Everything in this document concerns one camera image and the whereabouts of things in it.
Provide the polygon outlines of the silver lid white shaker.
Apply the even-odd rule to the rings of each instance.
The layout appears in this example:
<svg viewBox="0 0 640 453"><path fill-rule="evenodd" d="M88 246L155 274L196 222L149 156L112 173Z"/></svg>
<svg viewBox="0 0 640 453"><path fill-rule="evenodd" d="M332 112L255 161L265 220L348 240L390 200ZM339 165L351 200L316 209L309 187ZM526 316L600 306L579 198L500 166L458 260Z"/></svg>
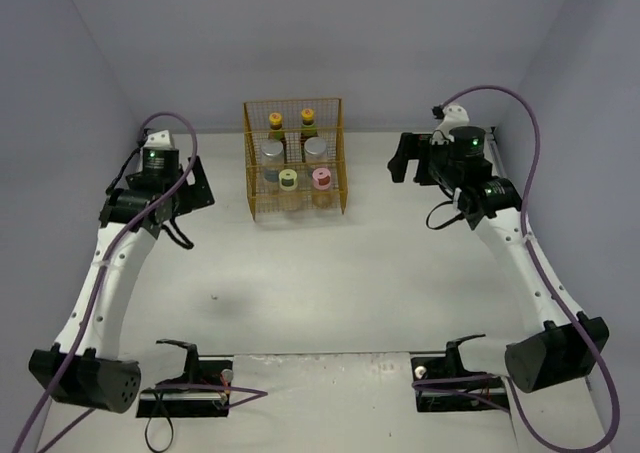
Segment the silver lid white shaker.
<svg viewBox="0 0 640 453"><path fill-rule="evenodd" d="M279 140L266 140L261 144L261 178L265 192L279 192L279 174L285 165L285 149Z"/></svg>

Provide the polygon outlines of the white shaker blue label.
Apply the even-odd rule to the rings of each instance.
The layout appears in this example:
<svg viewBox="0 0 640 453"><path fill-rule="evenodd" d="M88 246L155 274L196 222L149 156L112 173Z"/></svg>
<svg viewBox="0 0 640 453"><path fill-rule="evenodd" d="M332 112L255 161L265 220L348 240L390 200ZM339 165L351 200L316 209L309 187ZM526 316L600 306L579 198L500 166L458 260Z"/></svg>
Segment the white shaker blue label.
<svg viewBox="0 0 640 453"><path fill-rule="evenodd" d="M307 169L313 172L316 168L324 168L328 162L328 145L319 136L308 138L304 143L304 159Z"/></svg>

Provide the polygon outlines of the yellow lid spice jar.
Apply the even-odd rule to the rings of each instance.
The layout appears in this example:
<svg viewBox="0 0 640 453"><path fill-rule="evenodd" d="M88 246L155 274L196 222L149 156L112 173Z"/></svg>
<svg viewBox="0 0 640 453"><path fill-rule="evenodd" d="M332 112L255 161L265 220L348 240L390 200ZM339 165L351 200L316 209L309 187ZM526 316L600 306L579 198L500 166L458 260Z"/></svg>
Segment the yellow lid spice jar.
<svg viewBox="0 0 640 453"><path fill-rule="evenodd" d="M284 211L296 211L301 208L299 177L294 169L285 168L280 171L278 201L280 209Z"/></svg>

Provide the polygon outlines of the pink lid spice jar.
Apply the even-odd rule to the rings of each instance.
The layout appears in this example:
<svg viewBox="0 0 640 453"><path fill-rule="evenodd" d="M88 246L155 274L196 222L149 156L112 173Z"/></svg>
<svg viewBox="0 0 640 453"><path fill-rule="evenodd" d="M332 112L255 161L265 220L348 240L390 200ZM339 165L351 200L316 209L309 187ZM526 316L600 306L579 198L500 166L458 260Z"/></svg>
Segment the pink lid spice jar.
<svg viewBox="0 0 640 453"><path fill-rule="evenodd" d="M311 176L312 203L316 208L326 209L332 205L332 175L327 167L315 168Z"/></svg>

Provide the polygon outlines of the yellow cap sauce bottle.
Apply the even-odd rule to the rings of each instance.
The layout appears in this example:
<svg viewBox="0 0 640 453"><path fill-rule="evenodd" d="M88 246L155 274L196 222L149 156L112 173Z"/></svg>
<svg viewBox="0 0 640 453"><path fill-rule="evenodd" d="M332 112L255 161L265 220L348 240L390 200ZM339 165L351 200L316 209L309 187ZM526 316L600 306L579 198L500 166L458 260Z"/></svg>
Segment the yellow cap sauce bottle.
<svg viewBox="0 0 640 453"><path fill-rule="evenodd" d="M315 123L315 111L312 108L304 108L301 111L301 131L300 141L304 145L310 138L317 137L317 127Z"/></svg>
<svg viewBox="0 0 640 453"><path fill-rule="evenodd" d="M286 148L286 134L283 126L283 116L279 112L272 112L269 117L269 139L278 141Z"/></svg>

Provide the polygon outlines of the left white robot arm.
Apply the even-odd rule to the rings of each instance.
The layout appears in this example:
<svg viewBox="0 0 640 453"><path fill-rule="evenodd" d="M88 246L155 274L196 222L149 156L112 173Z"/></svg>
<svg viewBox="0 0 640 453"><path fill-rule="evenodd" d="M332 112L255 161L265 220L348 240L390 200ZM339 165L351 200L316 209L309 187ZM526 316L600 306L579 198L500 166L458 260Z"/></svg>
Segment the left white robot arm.
<svg viewBox="0 0 640 453"><path fill-rule="evenodd" d="M53 345L36 349L28 369L53 400L126 412L141 386L140 366L119 357L120 335L140 270L160 233L177 217L213 205L201 160L186 166L173 147L145 147L126 187L109 186L96 252L70 318Z"/></svg>

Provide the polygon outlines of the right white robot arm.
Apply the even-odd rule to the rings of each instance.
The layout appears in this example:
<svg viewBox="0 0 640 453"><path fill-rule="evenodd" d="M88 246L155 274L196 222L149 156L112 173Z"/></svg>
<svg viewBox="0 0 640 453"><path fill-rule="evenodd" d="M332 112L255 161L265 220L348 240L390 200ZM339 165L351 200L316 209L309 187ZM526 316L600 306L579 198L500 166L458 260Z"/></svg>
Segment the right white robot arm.
<svg viewBox="0 0 640 453"><path fill-rule="evenodd" d="M456 220L468 223L510 282L525 336L485 346L481 370L505 369L525 393L585 377L596 364L585 341L603 349L609 328L561 289L539 244L523 230L520 195L509 179L494 174L484 145L485 132L475 126L455 127L447 138L405 132L387 168L393 182L401 183L409 162L417 161L415 182L447 195Z"/></svg>

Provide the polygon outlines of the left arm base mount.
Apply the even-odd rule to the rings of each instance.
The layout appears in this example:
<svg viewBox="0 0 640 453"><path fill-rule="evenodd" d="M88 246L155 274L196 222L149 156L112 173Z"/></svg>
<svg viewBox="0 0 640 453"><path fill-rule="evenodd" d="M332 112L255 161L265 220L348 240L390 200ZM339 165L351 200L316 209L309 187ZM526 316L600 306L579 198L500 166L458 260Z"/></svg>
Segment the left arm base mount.
<svg viewBox="0 0 640 453"><path fill-rule="evenodd" d="M139 359L138 418L222 418L229 415L231 357L202 355L194 343L159 339Z"/></svg>

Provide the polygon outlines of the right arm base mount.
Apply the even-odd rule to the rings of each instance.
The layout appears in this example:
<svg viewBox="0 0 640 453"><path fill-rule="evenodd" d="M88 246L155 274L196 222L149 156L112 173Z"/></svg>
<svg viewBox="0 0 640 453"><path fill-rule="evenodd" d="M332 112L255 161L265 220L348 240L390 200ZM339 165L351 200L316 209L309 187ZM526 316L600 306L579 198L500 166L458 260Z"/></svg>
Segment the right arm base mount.
<svg viewBox="0 0 640 453"><path fill-rule="evenodd" d="M459 346L479 338L482 335L469 335L449 341L442 352L411 355L412 388L418 413L510 413L509 399L499 377L463 367Z"/></svg>

